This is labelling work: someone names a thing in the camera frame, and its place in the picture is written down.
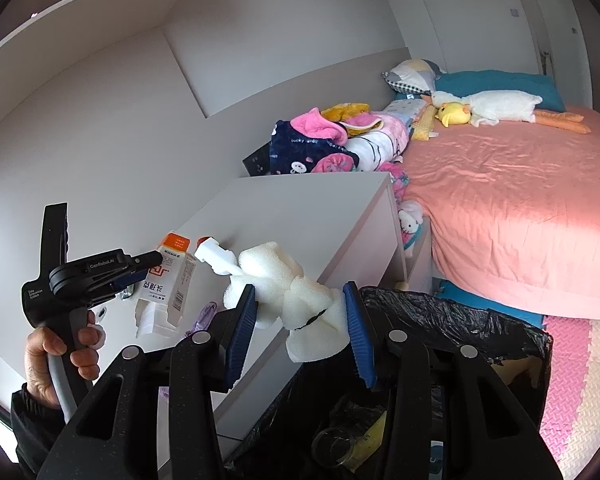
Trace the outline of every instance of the person's arm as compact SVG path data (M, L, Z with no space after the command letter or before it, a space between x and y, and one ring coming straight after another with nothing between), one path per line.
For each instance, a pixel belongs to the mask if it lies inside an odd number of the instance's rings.
M89 323L94 322L93 312ZM94 345L99 338L94 328L83 328L78 339L83 345ZM25 350L26 384L11 396L11 425L18 447L16 454L26 476L35 479L56 438L64 428L64 416L51 383L46 355L66 352L64 342L48 328L37 328L27 338ZM92 348L71 354L71 362L87 380L98 377L98 353Z

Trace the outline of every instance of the black garbage bag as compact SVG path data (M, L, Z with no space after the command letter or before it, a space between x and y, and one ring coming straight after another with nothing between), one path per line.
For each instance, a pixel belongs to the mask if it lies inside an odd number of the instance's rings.
M536 360L536 376L517 374L509 387L539 426L550 376L552 339L547 333L506 314L427 294L368 286L360 295L367 308L397 316L410 335L429 347L453 351L471 344L496 366ZM225 467L231 478L246 480L372 479L379 453L353 473L344 466L318 463L315 443L329 428L362 436L378 420L387 402L385 393L369 391L358 377L347 346L329 359L303 364ZM440 391L433 386L434 426L437 419L442 420L442 405Z

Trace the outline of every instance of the blue mat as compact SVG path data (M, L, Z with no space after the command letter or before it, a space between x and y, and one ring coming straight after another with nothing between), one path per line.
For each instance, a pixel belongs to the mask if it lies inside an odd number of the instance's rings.
M438 298L443 298L444 300L453 300L458 303L462 303L466 306L472 306L474 308L480 308L482 310L487 310L490 308L491 310L496 310L503 314L507 314L508 316L517 317L527 323L537 326L538 328L542 328L542 314L534 314L533 312L527 312L526 310L520 310L518 308L513 308L512 306L506 306L501 303L497 303L496 301L486 300L480 296L476 296L466 290L462 290L458 286L455 286L453 283L444 280L440 285L440 292L436 294Z

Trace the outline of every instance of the shelf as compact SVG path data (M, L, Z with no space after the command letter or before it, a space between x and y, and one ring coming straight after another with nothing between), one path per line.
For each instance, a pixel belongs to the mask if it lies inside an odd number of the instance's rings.
M62 0L0 41L0 121L63 70L158 27L176 0Z

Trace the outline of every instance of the barcode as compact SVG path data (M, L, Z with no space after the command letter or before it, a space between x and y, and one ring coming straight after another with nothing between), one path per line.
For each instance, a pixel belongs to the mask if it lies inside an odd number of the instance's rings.
M176 290L176 297L173 299L173 306L178 310L182 310L182 300L184 300L184 296L180 294L179 290Z

